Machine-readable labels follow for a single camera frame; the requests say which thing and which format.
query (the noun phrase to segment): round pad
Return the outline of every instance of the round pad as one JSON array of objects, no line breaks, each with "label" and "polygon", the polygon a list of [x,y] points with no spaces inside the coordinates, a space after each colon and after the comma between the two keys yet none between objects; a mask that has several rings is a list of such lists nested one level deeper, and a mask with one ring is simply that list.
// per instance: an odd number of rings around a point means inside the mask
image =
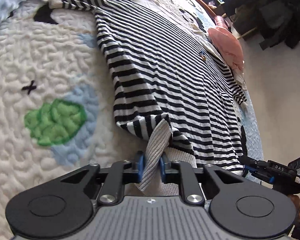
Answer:
[{"label": "round pad", "polygon": [[65,209],[66,202],[60,197],[48,195],[33,199],[28,207],[30,212],[36,216],[52,217]]},{"label": "round pad", "polygon": [[237,201],[237,209],[249,217],[261,218],[269,215],[274,206],[270,200],[258,196],[247,196]]},{"label": "round pad", "polygon": [[28,239],[67,236],[85,225],[92,213],[91,200],[70,183],[31,188],[6,207],[11,230]]},{"label": "round pad", "polygon": [[224,185],[211,200],[212,218],[227,231],[244,238],[267,239],[285,233],[296,215],[292,201],[272,189],[249,184]]}]

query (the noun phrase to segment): pink object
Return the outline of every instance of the pink object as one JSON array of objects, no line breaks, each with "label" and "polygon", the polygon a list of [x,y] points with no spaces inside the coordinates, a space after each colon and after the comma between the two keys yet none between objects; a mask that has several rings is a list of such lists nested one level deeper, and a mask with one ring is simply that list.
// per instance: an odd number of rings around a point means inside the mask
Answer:
[{"label": "pink object", "polygon": [[229,24],[227,23],[227,21],[225,19],[222,18],[222,16],[217,15],[216,17],[214,17],[214,23],[220,27],[224,27],[225,29],[229,30]]},{"label": "pink object", "polygon": [[217,47],[221,56],[231,69],[243,71],[243,52],[240,42],[228,30],[216,26],[208,29],[212,44]]}]

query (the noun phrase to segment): black and white striped shirt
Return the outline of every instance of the black and white striped shirt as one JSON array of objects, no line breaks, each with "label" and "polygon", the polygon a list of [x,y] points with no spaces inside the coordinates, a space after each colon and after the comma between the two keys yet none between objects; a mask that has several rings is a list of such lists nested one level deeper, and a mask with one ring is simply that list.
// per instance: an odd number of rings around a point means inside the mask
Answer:
[{"label": "black and white striped shirt", "polygon": [[50,7],[94,14],[118,126],[148,140],[165,119],[170,145],[194,155],[198,167],[243,170],[233,98],[239,104],[246,98],[230,70],[195,37],[130,0],[50,0]]}]

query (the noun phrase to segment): white floor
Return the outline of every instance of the white floor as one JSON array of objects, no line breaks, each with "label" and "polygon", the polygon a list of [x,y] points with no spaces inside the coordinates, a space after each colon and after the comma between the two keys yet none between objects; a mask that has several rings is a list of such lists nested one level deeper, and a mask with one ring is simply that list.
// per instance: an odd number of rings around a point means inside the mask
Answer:
[{"label": "white floor", "polygon": [[300,46],[281,43],[264,51],[260,35],[240,40],[245,79],[257,117],[265,160],[300,157]]}]

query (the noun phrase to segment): small logo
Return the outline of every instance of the small logo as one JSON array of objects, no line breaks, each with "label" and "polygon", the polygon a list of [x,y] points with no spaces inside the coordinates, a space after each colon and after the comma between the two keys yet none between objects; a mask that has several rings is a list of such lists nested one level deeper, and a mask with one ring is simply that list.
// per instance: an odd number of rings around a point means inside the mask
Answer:
[{"label": "small logo", "polygon": [[149,199],[147,200],[147,202],[148,202],[149,204],[153,204],[153,203],[155,203],[155,200],[154,200],[153,198],[149,198]]}]

